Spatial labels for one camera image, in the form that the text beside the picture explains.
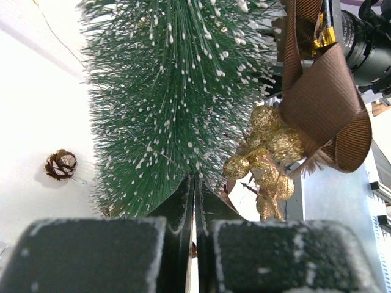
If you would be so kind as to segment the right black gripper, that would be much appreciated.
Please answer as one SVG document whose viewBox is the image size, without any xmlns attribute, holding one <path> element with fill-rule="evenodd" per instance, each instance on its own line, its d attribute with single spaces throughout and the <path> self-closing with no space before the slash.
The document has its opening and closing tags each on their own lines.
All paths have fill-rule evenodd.
<svg viewBox="0 0 391 293">
<path fill-rule="evenodd" d="M 358 15 L 340 4 L 357 5 Z M 324 1 L 323 24 L 334 28 L 360 94 L 390 105 L 390 1 Z"/>
</svg>

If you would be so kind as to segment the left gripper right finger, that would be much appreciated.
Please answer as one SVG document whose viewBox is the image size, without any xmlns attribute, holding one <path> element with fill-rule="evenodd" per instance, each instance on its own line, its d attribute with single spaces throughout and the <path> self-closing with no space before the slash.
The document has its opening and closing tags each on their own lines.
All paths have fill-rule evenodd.
<svg viewBox="0 0 391 293">
<path fill-rule="evenodd" d="M 195 179 L 200 292 L 380 292 L 353 231 L 327 220 L 251 222 Z"/>
</svg>

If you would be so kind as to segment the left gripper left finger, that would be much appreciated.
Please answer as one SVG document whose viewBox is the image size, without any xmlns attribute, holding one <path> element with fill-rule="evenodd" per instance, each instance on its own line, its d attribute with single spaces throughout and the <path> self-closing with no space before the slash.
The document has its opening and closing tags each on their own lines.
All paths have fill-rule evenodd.
<svg viewBox="0 0 391 293">
<path fill-rule="evenodd" d="M 194 175 L 146 217 L 42 219 L 4 269 L 2 292 L 188 292 Z"/>
</svg>

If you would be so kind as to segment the brown ribbon gold berry garland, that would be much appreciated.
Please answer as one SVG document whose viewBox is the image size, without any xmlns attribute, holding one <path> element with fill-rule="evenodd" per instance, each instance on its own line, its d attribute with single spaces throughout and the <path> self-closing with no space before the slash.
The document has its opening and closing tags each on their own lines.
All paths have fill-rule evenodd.
<svg viewBox="0 0 391 293">
<path fill-rule="evenodd" d="M 282 101 L 259 105 L 252 131 L 226 160 L 231 180 L 250 176 L 261 220 L 282 220 L 278 204 L 294 192 L 287 164 L 297 174 L 325 166 L 356 171 L 371 147 L 369 114 L 336 39 L 326 1 L 287 1 Z"/>
</svg>

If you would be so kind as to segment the small green christmas tree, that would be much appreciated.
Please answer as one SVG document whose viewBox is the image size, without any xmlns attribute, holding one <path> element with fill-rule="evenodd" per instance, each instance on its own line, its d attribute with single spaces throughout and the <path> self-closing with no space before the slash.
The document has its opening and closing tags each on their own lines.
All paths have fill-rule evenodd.
<svg viewBox="0 0 391 293">
<path fill-rule="evenodd" d="M 222 166 L 272 89 L 280 1 L 81 1 L 95 201 L 156 209 L 187 173 L 219 192 Z"/>
</svg>

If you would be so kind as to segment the white plastic basket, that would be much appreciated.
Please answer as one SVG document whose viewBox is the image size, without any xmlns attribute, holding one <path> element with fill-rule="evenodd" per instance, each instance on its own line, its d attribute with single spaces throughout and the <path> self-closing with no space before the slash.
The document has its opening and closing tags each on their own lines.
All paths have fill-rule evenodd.
<svg viewBox="0 0 391 293">
<path fill-rule="evenodd" d="M 80 82 L 86 69 L 78 1 L 1 1 L 1 30 Z"/>
</svg>

